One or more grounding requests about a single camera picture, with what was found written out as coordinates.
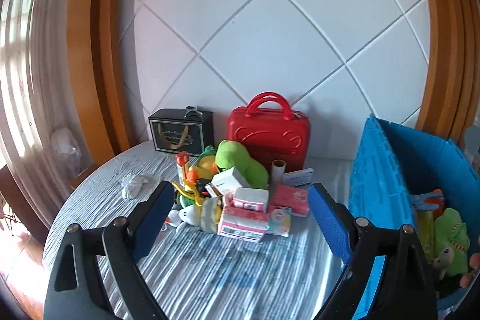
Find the human hand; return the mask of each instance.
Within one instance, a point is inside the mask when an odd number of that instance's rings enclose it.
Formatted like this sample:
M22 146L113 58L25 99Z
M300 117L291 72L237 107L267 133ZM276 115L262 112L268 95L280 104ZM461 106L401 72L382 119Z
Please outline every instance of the human hand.
M470 258L470 266L477 271L478 269L480 269L480 252L472 255L472 257ZM477 273L474 271L465 274L460 280L460 286L469 287L476 274Z

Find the red suitcase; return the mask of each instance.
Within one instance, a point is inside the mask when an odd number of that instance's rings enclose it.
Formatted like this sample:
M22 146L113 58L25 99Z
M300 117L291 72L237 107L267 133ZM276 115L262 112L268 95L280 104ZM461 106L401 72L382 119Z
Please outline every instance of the red suitcase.
M259 107L276 102L282 108ZM236 108L228 120L229 140L242 143L251 157L270 171L272 161L286 162L286 171L303 169L310 139L310 121L301 112L292 111L281 95L264 92L247 107Z

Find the gold ribbon handle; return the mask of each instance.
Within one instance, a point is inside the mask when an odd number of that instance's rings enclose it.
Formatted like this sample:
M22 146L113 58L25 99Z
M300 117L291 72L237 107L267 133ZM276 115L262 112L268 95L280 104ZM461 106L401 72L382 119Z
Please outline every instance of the gold ribbon handle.
M185 125L185 127L183 128L183 132L182 132L181 137L180 137L180 142L178 144L169 143L167 141L167 139L165 138L165 135L163 134L162 126L160 125L159 122L157 122L157 126L158 126L158 135L160 136L160 139L171 150L177 150L178 148L183 147L183 145L185 144L185 141L187 140L187 136L188 136L188 125Z

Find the crumpled plastic bag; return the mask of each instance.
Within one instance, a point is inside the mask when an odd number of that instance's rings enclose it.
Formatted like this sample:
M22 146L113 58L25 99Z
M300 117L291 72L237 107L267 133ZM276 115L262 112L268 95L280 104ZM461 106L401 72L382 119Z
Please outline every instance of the crumpled plastic bag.
M148 183L148 178L144 175L127 174L123 177L120 184L122 185L121 197L123 199L134 199L140 193L142 185Z
M77 140L68 128L60 128L52 133L50 142L55 160L69 180L75 179L80 174L80 158L82 152Z

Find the green plush toy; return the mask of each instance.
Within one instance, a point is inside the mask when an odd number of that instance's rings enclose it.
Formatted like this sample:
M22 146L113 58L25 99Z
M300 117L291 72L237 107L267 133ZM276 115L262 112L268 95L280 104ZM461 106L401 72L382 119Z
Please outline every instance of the green plush toy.
M437 256L445 248L452 248L454 252L453 261L447 268L449 277L469 272L467 251L470 247L470 240L466 227L460 213L452 208L445 209L443 214L435 220Z
M253 188L267 188L267 170L252 159L247 149L238 141L223 140L218 145L215 164L222 170L235 167Z

